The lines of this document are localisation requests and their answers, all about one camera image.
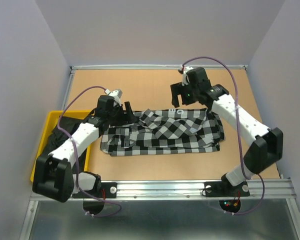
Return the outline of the black white checkered shirt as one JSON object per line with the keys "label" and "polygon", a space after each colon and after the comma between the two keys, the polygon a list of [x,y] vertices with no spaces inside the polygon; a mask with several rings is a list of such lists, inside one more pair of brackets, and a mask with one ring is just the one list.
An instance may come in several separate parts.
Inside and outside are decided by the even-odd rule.
{"label": "black white checkered shirt", "polygon": [[112,157],[213,153],[225,131],[218,114],[201,109],[135,111],[136,122],[111,126],[100,150]]}

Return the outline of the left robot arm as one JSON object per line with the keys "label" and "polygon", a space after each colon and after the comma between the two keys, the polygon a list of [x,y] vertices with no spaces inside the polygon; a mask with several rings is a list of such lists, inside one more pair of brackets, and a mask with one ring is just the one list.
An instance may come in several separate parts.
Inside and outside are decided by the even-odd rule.
{"label": "left robot arm", "polygon": [[90,197],[101,193],[101,177],[78,170],[79,157],[112,126],[136,121],[129,102],[121,102],[122,91],[106,90],[94,108],[73,133],[67,133],[65,142],[47,154],[41,154],[35,163],[32,190],[50,199],[66,202],[71,195],[85,192]]}

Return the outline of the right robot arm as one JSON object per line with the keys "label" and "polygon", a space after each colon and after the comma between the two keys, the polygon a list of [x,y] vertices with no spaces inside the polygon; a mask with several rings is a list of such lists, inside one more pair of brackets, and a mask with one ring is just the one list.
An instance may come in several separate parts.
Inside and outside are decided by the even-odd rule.
{"label": "right robot arm", "polygon": [[238,105],[229,91],[220,84],[211,85],[203,67],[181,66],[182,81],[170,86],[172,105],[200,103],[226,120],[236,131],[238,140],[245,140],[249,148],[241,155],[240,165],[221,178],[220,189],[232,195],[238,185],[258,175],[282,158],[283,132],[269,128]]}

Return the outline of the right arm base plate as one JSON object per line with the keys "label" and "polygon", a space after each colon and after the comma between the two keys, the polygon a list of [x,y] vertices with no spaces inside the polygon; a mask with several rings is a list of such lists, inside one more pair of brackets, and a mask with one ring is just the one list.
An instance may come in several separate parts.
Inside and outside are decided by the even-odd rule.
{"label": "right arm base plate", "polygon": [[223,181],[206,181],[201,195],[207,198],[249,197],[250,190],[246,181],[237,186]]}

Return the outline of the aluminium front rail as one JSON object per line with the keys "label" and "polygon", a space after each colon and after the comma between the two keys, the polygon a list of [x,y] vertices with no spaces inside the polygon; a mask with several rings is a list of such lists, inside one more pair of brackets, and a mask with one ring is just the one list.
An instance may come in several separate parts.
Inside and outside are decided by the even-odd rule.
{"label": "aluminium front rail", "polygon": [[[232,200],[235,197],[205,197],[201,194],[204,182],[220,180],[122,180],[117,182],[116,198],[107,201],[178,201],[178,200]],[[295,199],[297,194],[290,179],[248,180],[250,196],[241,200]]]}

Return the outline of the dark shirt in bin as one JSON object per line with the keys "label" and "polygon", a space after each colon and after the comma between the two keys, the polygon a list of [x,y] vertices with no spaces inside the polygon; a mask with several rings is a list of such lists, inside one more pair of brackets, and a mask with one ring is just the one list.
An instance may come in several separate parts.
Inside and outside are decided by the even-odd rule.
{"label": "dark shirt in bin", "polygon": [[[72,135],[78,129],[81,122],[81,119],[64,116],[60,121],[60,127]],[[60,147],[68,138],[69,137],[59,130],[57,125],[55,125],[51,134],[48,136],[47,143],[40,155],[47,156],[50,152]],[[78,157],[80,173],[85,169],[86,155],[87,149]]]}

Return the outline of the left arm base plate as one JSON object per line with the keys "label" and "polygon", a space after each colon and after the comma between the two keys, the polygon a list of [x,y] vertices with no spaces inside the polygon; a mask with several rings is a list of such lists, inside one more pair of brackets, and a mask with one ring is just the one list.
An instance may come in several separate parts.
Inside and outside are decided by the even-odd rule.
{"label": "left arm base plate", "polygon": [[97,198],[103,198],[103,199],[115,199],[117,197],[117,182],[102,182],[101,187],[92,190],[84,190],[88,194],[97,197]]}

